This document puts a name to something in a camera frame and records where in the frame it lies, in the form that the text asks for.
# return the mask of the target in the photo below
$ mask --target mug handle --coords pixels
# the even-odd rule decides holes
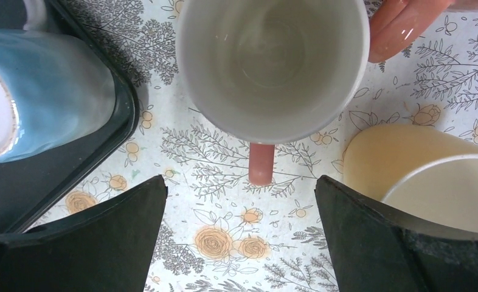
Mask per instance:
[[[380,63],[408,47],[455,0],[385,0],[370,19],[368,61]]]
[[[267,186],[273,178],[275,145],[250,143],[248,178],[256,186]]]

